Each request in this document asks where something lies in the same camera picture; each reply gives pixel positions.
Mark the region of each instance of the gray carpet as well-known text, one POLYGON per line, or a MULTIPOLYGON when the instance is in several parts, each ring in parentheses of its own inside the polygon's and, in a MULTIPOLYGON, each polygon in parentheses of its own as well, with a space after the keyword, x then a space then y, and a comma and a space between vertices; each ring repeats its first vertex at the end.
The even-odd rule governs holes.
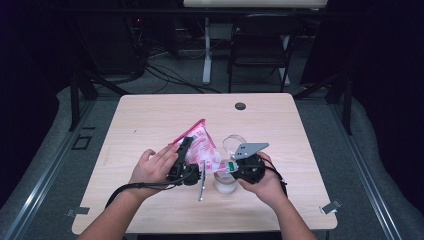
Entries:
MULTIPOLYGON (((292 68, 289 72, 290 87, 286 92, 296 93, 301 90, 299 80, 306 61, 309 40, 302 41, 297 46, 292 68)), ((226 52, 216 51, 213 55, 212 83, 208 87, 220 92, 226 92, 226 52)), ((149 60, 149 63, 161 68, 168 74, 171 71, 161 67, 166 66, 176 71, 190 83, 201 85, 203 73, 203 57, 189 58, 182 55, 178 61, 167 54, 157 56, 149 60)), ((249 71, 236 73, 236 81, 247 80, 248 84, 234 87, 234 91, 241 92, 278 92, 278 75, 269 75, 269 71, 258 72, 266 86, 253 84, 248 79, 252 75, 249 71)), ((154 93, 198 93, 195 88, 185 85, 166 84, 158 80, 149 72, 140 79, 120 84, 120 87, 136 94, 154 93)), ((96 86, 101 97, 91 104, 82 101, 82 106, 92 106, 88 117, 83 121, 77 134, 81 137, 89 136, 91 141, 86 150, 72 150, 72 144, 64 155, 63 165, 51 185, 48 194, 38 208, 28 228, 24 231, 23 239, 74 239, 71 232, 73 218, 65 216, 70 208, 79 206, 88 183, 91 171, 102 146, 107 129, 117 106, 118 98, 110 90, 96 86)), ((375 214, 373 206, 358 177, 353 164, 353 155, 344 139, 343 132, 337 126, 337 119, 331 112, 331 107, 322 99, 325 91, 317 92, 313 98, 297 101, 297 107, 304 124, 306 133, 315 154, 324 183, 330 199, 339 199, 343 206, 336 214, 338 226, 330 232, 330 239, 386 239, 381 224, 375 214)), ((46 167, 57 155, 61 143, 69 136, 70 126, 70 101, 69 89, 62 91, 58 98, 61 107, 51 131, 46 137, 42 147, 26 175, 17 189, 0 211, 1 232, 0 238, 4 238, 9 227, 15 220, 26 199, 35 187, 37 179, 44 173, 46 167)), ((424 239, 423 216, 412 207, 384 171, 378 157, 377 143, 372 127, 361 105, 354 101, 352 111, 353 138, 357 143, 361 154, 367 161, 382 196, 387 202, 393 220, 398 226, 404 239, 424 239)), ((314 232, 319 239, 325 239, 325 232, 314 232)), ((179 235, 179 236, 142 236, 141 239, 234 239, 243 237, 247 239, 279 239, 278 233, 260 234, 219 234, 219 235, 179 235)))

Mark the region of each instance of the black wall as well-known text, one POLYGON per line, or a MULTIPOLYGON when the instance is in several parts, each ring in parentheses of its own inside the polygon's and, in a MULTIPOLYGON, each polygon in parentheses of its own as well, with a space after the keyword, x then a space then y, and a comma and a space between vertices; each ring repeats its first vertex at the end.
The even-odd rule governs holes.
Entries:
POLYGON ((18 0, 0 8, 0 206, 49 131, 59 105, 56 94, 71 76, 72 51, 63 47, 57 30, 63 25, 44 7, 18 0))
POLYGON ((330 11, 354 9, 370 12, 374 18, 323 21, 302 83, 320 82, 338 73, 349 56, 357 53, 352 52, 356 41, 366 40, 364 53, 357 55, 361 58, 353 77, 353 95, 364 105, 375 129, 387 172, 424 213, 423 3, 332 0, 329 4, 330 11))

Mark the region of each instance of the desk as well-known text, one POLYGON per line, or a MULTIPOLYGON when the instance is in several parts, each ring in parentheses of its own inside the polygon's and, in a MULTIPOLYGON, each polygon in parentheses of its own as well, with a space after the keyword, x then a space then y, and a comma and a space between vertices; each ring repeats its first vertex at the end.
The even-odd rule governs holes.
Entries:
MULTIPOLYGON (((72 231, 80 234, 104 209, 119 186, 126 184, 141 154, 162 149, 199 119, 221 156, 222 141, 231 134, 248 142, 268 142, 269 154, 287 181, 289 199, 311 229, 333 229, 334 213, 320 212, 330 202, 305 130, 291 95, 181 94, 128 95, 121 98, 93 170, 72 231), (243 102, 245 110, 235 109, 243 102)), ((238 186, 232 194, 217 192, 207 176, 204 200, 199 185, 178 186, 147 199, 127 233, 228 233, 277 231, 274 212, 254 194, 238 186)))
MULTIPOLYGON (((184 7, 191 8, 325 8, 327 0, 184 0, 184 7)), ((205 19, 205 65, 203 84, 210 84, 212 58, 210 52, 210 24, 205 19)), ((282 78, 285 69, 279 69, 282 78)))
POLYGON ((184 0, 185 7, 324 8, 327 0, 184 0))

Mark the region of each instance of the wire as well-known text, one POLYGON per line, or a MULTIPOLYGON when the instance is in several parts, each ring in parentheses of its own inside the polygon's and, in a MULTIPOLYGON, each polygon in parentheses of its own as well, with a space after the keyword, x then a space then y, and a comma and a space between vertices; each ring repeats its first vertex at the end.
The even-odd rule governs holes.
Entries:
MULTIPOLYGON (((189 87, 195 89, 196 91, 198 91, 200 93, 204 93, 201 89, 212 91, 212 92, 215 92, 215 93, 221 93, 220 91, 218 91, 216 89, 213 89, 213 88, 210 88, 210 87, 204 87, 204 86, 198 86, 198 85, 192 84, 192 83, 188 82, 186 79, 184 79, 181 75, 179 75, 178 73, 176 73, 174 70, 172 70, 172 69, 170 69, 168 67, 165 67, 165 66, 162 66, 162 65, 158 65, 158 64, 154 64, 154 65, 147 64, 147 67, 155 70, 157 73, 160 73, 160 74, 162 74, 164 76, 167 76, 167 77, 169 77, 169 78, 177 81, 177 82, 175 82, 175 81, 169 80, 169 82, 171 82, 171 83, 189 86, 189 87), (171 76, 171 75, 168 75, 166 72, 160 70, 159 68, 164 68, 164 69, 172 72, 178 78, 177 77, 174 77, 174 76, 171 76)), ((162 79, 164 81, 168 81, 168 80, 163 79, 162 77, 158 76, 157 74, 153 73, 150 69, 146 69, 146 71, 150 72, 154 76, 156 76, 156 77, 158 77, 158 78, 160 78, 160 79, 162 79)))
POLYGON ((124 190, 131 189, 131 188, 138 188, 138 189, 140 189, 140 188, 150 188, 150 189, 155 189, 155 190, 170 190, 170 189, 173 189, 174 187, 176 187, 178 184, 180 184, 184 179, 190 177, 193 173, 195 173, 195 172, 192 171, 192 172, 190 172, 190 174, 188 174, 188 175, 186 175, 186 176, 184 176, 180 179, 170 181, 170 182, 158 182, 158 183, 141 182, 141 183, 128 183, 128 184, 122 185, 112 193, 112 195, 110 196, 109 200, 106 203, 105 209, 124 190), (167 188, 157 188, 157 187, 160 187, 160 186, 168 186, 168 185, 174 185, 174 186, 167 187, 167 188))

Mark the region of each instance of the black chair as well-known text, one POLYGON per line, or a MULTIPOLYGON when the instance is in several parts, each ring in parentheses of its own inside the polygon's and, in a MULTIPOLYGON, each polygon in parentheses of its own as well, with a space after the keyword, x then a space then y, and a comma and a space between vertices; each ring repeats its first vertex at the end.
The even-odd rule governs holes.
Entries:
POLYGON ((294 40, 302 25, 291 16, 251 14, 239 18, 231 32, 228 92, 231 92, 233 66, 249 68, 285 68, 280 92, 284 90, 294 40), (283 36, 289 36, 284 47, 283 36))

